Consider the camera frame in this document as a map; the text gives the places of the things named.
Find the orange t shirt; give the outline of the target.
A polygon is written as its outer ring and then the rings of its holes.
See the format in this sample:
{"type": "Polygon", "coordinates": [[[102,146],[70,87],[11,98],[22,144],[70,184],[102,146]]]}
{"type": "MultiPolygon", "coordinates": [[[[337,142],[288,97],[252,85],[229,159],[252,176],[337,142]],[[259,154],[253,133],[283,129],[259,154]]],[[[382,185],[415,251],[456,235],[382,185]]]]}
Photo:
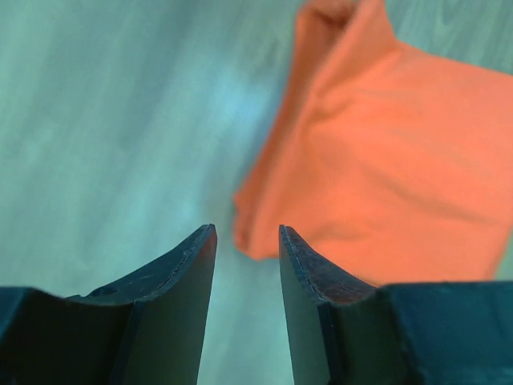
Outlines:
{"type": "Polygon", "coordinates": [[[234,197],[236,247],[280,225],[370,284],[489,280],[512,231],[512,78],[398,40],[382,1],[311,1],[281,109],[234,197]]]}

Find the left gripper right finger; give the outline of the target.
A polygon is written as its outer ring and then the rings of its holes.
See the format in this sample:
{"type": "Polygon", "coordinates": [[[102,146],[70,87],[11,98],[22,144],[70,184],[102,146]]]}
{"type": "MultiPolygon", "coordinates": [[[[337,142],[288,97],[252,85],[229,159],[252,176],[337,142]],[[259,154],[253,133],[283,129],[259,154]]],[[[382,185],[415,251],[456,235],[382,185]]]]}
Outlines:
{"type": "Polygon", "coordinates": [[[279,230],[297,384],[509,384],[512,284],[374,287],[279,230]]]}

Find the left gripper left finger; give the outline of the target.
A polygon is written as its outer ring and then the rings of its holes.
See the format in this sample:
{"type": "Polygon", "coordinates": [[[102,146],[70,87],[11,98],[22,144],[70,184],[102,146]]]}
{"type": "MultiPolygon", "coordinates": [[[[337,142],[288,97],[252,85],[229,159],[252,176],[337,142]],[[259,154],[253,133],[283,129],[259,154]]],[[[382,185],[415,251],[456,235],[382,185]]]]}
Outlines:
{"type": "Polygon", "coordinates": [[[202,225],[86,296],[2,287],[2,383],[196,383],[216,245],[202,225]]]}

